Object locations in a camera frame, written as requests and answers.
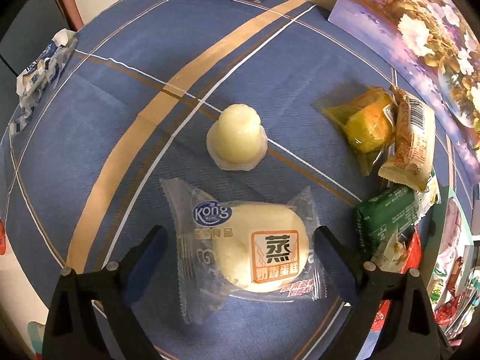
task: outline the floral painting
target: floral painting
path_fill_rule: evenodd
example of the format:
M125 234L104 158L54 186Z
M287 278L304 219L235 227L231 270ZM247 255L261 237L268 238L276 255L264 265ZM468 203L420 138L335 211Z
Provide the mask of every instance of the floral painting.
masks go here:
M480 181L480 44L452 0L338 0L329 21L410 83Z

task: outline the floor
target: floor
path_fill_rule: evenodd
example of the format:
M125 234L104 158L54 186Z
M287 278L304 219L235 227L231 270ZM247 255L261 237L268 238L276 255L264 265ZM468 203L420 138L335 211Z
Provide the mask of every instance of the floor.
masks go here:
M32 359L35 356L27 325L30 321L45 323L48 312L25 276L7 238L7 251L0 256L1 319L6 324L6 333L16 337L18 346Z

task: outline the metal bolt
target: metal bolt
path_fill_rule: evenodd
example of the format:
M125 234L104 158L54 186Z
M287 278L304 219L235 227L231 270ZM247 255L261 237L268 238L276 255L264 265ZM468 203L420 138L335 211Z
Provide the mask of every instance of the metal bolt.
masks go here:
M420 276L420 272L417 268L411 268L409 272L414 278L418 278Z
M118 268L119 268L119 264L118 264L118 262L116 262L116 261L110 261L110 262L106 265L106 270L107 270L107 271L116 271Z
M68 276L69 274L71 274L71 268L69 266L62 268L62 270L60 271L60 275L62 276Z
M377 269L377 266L371 261L366 261L363 263L363 268L365 268L367 271L373 272L375 269Z

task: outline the barcode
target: barcode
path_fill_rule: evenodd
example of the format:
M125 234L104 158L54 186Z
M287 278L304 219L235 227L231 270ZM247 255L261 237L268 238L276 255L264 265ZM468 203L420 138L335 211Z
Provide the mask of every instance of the barcode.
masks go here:
M410 124L425 130L425 114L422 102L410 99Z

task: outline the blue tablecloth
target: blue tablecloth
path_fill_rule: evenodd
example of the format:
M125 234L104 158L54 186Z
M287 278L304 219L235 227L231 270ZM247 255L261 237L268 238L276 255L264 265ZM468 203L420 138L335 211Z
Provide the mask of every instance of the blue tablecloth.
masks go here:
M316 302L231 298L203 325L183 322L174 225L159 179L183 178L220 201L286 203L311 186L321 222L354 248L352 206L378 195L382 182L361 176L354 153L320 110L347 102L366 85L388 88L393 82L416 93L327 16L298 0L121 0L78 32L77 51L58 86L46 90L25 130L11 140L5 135L0 145L0 216L47 306L67 260L78 264L83 255L85 271L98 269L109 249L110 259L121 259L161 224L169 249L133 309L162 355L319 357L348 314L332 287ZM225 39L241 41L225 52ZM192 68L192 61L202 63ZM179 77L186 71L200 73ZM181 88L185 94L171 86L189 80ZM163 112L169 102L159 122L157 109ZM206 150L206 132L232 103L254 107L272 140L250 172L222 171ZM130 152L126 136L138 152ZM470 220L472 186L440 123L434 166ZM109 191L118 177L118 187ZM96 227L92 218L100 218ZM100 314L99 323L112 355L122 359Z

